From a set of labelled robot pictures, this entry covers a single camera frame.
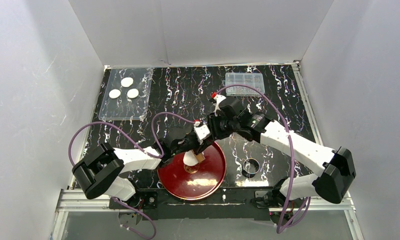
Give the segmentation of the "wooden rolling pin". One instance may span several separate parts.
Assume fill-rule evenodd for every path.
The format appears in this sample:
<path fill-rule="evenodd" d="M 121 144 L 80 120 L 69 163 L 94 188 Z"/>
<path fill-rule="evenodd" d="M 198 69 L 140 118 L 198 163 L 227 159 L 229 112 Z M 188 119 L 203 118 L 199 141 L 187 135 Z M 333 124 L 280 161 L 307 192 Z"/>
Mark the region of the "wooden rolling pin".
<path fill-rule="evenodd" d="M 192 153 L 192 164 L 197 165 L 205 160 L 205 156 L 203 153 L 196 154 L 194 151 Z"/>

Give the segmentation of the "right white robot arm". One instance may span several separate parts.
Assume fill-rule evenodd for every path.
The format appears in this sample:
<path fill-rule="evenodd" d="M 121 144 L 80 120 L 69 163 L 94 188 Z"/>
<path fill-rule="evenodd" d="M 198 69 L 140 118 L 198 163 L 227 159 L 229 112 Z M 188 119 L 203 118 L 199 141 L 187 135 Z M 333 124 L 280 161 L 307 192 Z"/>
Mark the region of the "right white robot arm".
<path fill-rule="evenodd" d="M 321 197 L 339 204 L 356 177 L 352 153 L 345 147 L 338 150 L 316 144 L 293 131 L 286 131 L 278 121 L 258 111 L 251 113 L 235 97 L 213 94 L 215 109 L 208 115 L 210 140 L 221 140 L 236 133 L 247 141 L 270 146 L 305 165 L 311 174 L 281 179 L 266 197 L 269 204 L 283 204 L 305 197 Z"/>

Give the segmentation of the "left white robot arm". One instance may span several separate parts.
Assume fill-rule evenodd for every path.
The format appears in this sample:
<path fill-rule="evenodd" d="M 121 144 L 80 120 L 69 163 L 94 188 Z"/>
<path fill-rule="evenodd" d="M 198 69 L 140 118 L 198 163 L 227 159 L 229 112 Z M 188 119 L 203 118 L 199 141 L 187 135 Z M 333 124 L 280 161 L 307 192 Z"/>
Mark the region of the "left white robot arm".
<path fill-rule="evenodd" d="M 72 173 L 87 199 L 108 195 L 127 201 L 136 194 L 135 185 L 120 177 L 137 170 L 159 170 L 172 165 L 177 158 L 189 167 L 198 165 L 202 152 L 214 142 L 206 125 L 187 132 L 173 128 L 150 147 L 121 149 L 102 143 L 82 160 L 73 164 Z"/>

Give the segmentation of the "white dough piece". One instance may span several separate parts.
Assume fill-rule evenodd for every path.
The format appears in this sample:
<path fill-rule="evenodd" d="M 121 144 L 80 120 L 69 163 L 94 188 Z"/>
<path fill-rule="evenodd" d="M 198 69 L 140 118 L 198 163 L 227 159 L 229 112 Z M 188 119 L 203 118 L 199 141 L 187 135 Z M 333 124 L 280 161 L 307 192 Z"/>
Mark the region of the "white dough piece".
<path fill-rule="evenodd" d="M 183 156 L 183 163 L 186 165 L 186 166 L 189 166 L 189 167 L 193 167 L 194 165 L 192 164 L 192 150 L 191 151 L 188 151 L 188 152 L 186 152 L 185 154 L 184 154 L 184 156 Z"/>

